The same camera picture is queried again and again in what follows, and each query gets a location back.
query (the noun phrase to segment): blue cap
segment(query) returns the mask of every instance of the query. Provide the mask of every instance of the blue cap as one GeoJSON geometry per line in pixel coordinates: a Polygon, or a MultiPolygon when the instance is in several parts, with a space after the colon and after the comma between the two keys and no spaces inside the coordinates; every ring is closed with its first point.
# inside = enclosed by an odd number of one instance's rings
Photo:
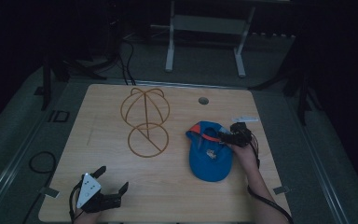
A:
{"type": "Polygon", "coordinates": [[[191,140],[191,171],[204,181],[220,181],[226,178],[231,170],[232,151],[220,142],[218,132],[227,133],[228,130],[210,121],[200,121],[186,132],[186,136],[191,140]]]}

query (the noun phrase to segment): forearm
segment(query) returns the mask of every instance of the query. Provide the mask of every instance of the forearm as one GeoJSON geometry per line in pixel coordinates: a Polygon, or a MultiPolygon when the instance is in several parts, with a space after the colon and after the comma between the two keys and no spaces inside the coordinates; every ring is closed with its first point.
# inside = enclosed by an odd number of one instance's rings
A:
{"type": "MultiPolygon", "coordinates": [[[[247,179],[249,188],[253,191],[253,193],[272,202],[275,202],[271,194],[269,193],[269,189],[267,188],[262,175],[258,170],[254,169],[252,172],[249,172],[247,174],[247,179]]],[[[270,205],[263,203],[255,198],[252,199],[252,202],[255,210],[255,222],[257,224],[288,223],[286,217],[270,205]]]]}

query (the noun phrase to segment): black cable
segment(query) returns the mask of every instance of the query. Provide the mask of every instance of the black cable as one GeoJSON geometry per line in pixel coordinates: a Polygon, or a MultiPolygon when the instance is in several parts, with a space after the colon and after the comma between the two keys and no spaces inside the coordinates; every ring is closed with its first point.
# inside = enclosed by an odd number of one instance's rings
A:
{"type": "MultiPolygon", "coordinates": [[[[37,173],[37,174],[49,174],[48,176],[48,179],[46,180],[45,182],[45,185],[44,187],[48,187],[50,181],[51,181],[51,178],[53,177],[54,173],[55,173],[55,170],[57,168],[57,160],[54,156],[54,154],[52,154],[51,152],[48,152],[48,151],[41,151],[35,155],[33,155],[33,157],[29,160],[28,162],[28,166],[30,167],[30,169],[37,173]],[[51,158],[52,158],[52,166],[51,166],[51,169],[50,170],[46,170],[46,171],[40,171],[40,170],[37,170],[34,168],[34,165],[33,165],[33,162],[34,162],[34,159],[40,155],[43,155],[43,154],[48,154],[51,158]]],[[[32,203],[31,207],[29,208],[28,212],[27,212],[27,215],[25,216],[24,220],[22,221],[23,224],[26,223],[28,217],[31,215],[31,212],[34,210],[34,206],[36,205],[37,201],[39,201],[40,197],[42,196],[43,194],[41,192],[39,192],[39,194],[37,195],[37,197],[34,199],[34,202],[32,203]]]]}
{"type": "Polygon", "coordinates": [[[127,60],[127,66],[126,66],[126,68],[127,68],[127,74],[128,74],[129,77],[130,77],[130,80],[131,80],[132,85],[133,85],[133,86],[136,86],[135,79],[133,79],[133,77],[132,77],[132,75],[131,75],[131,72],[130,72],[130,60],[131,60],[132,55],[133,55],[133,52],[134,52],[134,50],[133,50],[133,44],[130,43],[129,41],[127,41],[127,40],[123,40],[123,43],[126,43],[126,44],[128,44],[128,45],[131,46],[131,54],[130,54],[129,59],[127,60]]]}
{"type": "MultiPolygon", "coordinates": [[[[257,167],[259,167],[260,166],[260,159],[258,159],[258,152],[256,152],[256,150],[255,150],[256,148],[258,148],[258,142],[257,142],[257,139],[255,138],[254,134],[252,134],[252,137],[255,139],[256,147],[252,144],[252,142],[250,142],[249,144],[251,145],[252,150],[254,151],[254,154],[255,154],[255,158],[257,159],[257,167]]],[[[275,202],[270,201],[270,200],[268,200],[268,199],[266,199],[264,197],[261,197],[260,195],[258,195],[256,193],[254,193],[252,191],[252,189],[249,187],[249,185],[248,185],[248,192],[249,192],[250,195],[252,195],[257,200],[259,200],[259,201],[261,201],[263,203],[266,203],[267,205],[275,208],[280,213],[282,213],[287,218],[287,220],[289,221],[290,224],[294,223],[292,217],[282,207],[277,205],[275,202]]]]}
{"type": "Polygon", "coordinates": [[[263,197],[261,197],[261,196],[258,195],[258,194],[255,194],[255,193],[251,190],[251,188],[250,188],[249,186],[248,186],[248,192],[249,192],[250,195],[252,195],[253,197],[255,197],[257,200],[259,200],[259,201],[261,201],[261,202],[263,202],[263,203],[266,203],[267,205],[269,205],[269,206],[275,208],[275,209],[278,210],[280,213],[282,213],[282,214],[287,218],[287,220],[289,221],[290,224],[293,224],[293,223],[294,223],[294,222],[293,222],[293,219],[292,219],[292,217],[289,215],[289,213],[287,213],[282,207],[280,207],[279,205],[277,205],[275,202],[270,201],[270,200],[268,200],[268,199],[266,199],[266,198],[263,198],[263,197]]]}

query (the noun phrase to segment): wire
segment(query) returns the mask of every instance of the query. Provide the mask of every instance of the wire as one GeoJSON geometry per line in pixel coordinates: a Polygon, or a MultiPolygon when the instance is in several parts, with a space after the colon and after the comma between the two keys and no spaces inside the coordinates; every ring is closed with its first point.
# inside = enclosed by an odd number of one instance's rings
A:
{"type": "Polygon", "coordinates": [[[252,195],[253,197],[255,197],[257,200],[259,200],[259,201],[261,201],[262,203],[265,203],[265,204],[267,204],[267,205],[269,205],[269,206],[275,208],[275,209],[278,210],[279,212],[281,212],[281,213],[287,218],[287,220],[289,221],[290,224],[293,224],[293,223],[294,223],[292,217],[291,217],[282,207],[280,207],[279,205],[277,205],[275,202],[270,201],[270,200],[268,200],[268,199],[266,199],[266,198],[263,198],[263,197],[261,197],[261,196],[258,195],[258,194],[255,194],[255,193],[251,190],[251,188],[250,188],[249,186],[248,186],[248,192],[249,192],[250,195],[252,195]]]}
{"type": "Polygon", "coordinates": [[[131,72],[130,72],[130,61],[131,61],[131,58],[132,58],[132,55],[134,52],[133,44],[127,40],[123,40],[123,43],[126,43],[131,46],[131,54],[130,54],[129,59],[127,60],[127,65],[124,65],[123,58],[121,57],[121,55],[118,55],[118,60],[120,61],[120,64],[121,64],[121,67],[120,66],[119,67],[121,68],[123,79],[126,82],[126,85],[129,85],[129,83],[127,81],[127,77],[129,77],[129,79],[131,81],[131,85],[136,86],[135,79],[132,77],[131,72]]]}
{"type": "MultiPolygon", "coordinates": [[[[48,187],[50,181],[51,181],[51,178],[53,177],[54,173],[55,173],[55,170],[57,168],[57,160],[54,156],[54,154],[52,154],[51,152],[48,152],[48,151],[41,151],[35,155],[33,155],[33,157],[29,160],[28,162],[28,166],[30,167],[30,169],[37,173],[37,174],[49,174],[48,176],[48,179],[46,180],[45,182],[45,185],[44,187],[48,187]],[[34,162],[34,159],[40,155],[43,155],[43,154],[48,154],[51,158],[52,158],[52,165],[51,165],[51,169],[50,170],[46,170],[46,171],[40,171],[40,170],[37,170],[34,168],[34,165],[33,165],[33,162],[34,162]]],[[[24,220],[22,221],[23,224],[26,223],[26,221],[28,220],[28,217],[31,215],[31,212],[34,210],[34,206],[36,205],[37,201],[39,201],[40,197],[42,196],[43,194],[41,192],[39,192],[39,194],[37,195],[37,197],[34,199],[34,202],[32,203],[31,207],[29,208],[24,220]]]]}
{"type": "MultiPolygon", "coordinates": [[[[254,145],[252,144],[252,142],[250,142],[249,145],[251,145],[251,147],[252,147],[252,149],[253,149],[253,151],[254,151],[255,158],[256,158],[256,160],[257,160],[257,167],[260,167],[260,159],[258,159],[258,151],[256,151],[256,148],[258,148],[257,138],[255,138],[255,135],[254,135],[254,134],[252,134],[252,137],[255,139],[255,144],[256,144],[256,146],[254,146],[254,145]]],[[[287,218],[287,220],[289,221],[290,224],[293,224],[293,223],[294,223],[292,217],[289,215],[289,213],[286,212],[286,210],[284,210],[282,207],[280,207],[279,205],[277,205],[275,202],[270,201],[270,200],[268,200],[268,199],[266,199],[266,198],[264,198],[264,197],[261,197],[260,195],[258,195],[258,194],[256,194],[256,193],[254,193],[254,192],[252,191],[252,189],[249,187],[249,185],[248,185],[248,192],[249,192],[250,195],[252,195],[252,196],[253,196],[254,198],[256,198],[257,200],[259,200],[259,201],[261,201],[262,203],[265,203],[265,204],[267,204],[267,205],[269,205],[269,206],[275,208],[275,209],[278,210],[280,213],[282,213],[282,214],[287,218]]]]}

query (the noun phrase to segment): metal frame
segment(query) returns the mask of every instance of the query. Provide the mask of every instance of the metal frame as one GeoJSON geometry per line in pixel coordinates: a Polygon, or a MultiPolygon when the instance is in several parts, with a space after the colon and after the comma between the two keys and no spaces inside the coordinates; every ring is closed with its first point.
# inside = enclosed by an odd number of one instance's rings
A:
{"type": "Polygon", "coordinates": [[[219,34],[240,35],[240,44],[234,48],[234,57],[237,64],[238,76],[245,77],[245,69],[243,59],[241,56],[246,37],[249,33],[249,28],[253,16],[255,14],[255,7],[252,7],[249,12],[248,19],[232,20],[232,19],[217,19],[207,17],[195,17],[175,14],[175,1],[171,1],[171,19],[170,19],[170,43],[168,46],[167,62],[165,64],[165,71],[171,72],[173,69],[173,54],[175,52],[175,45],[173,35],[175,30],[188,30],[199,32],[210,32],[219,34]]]}

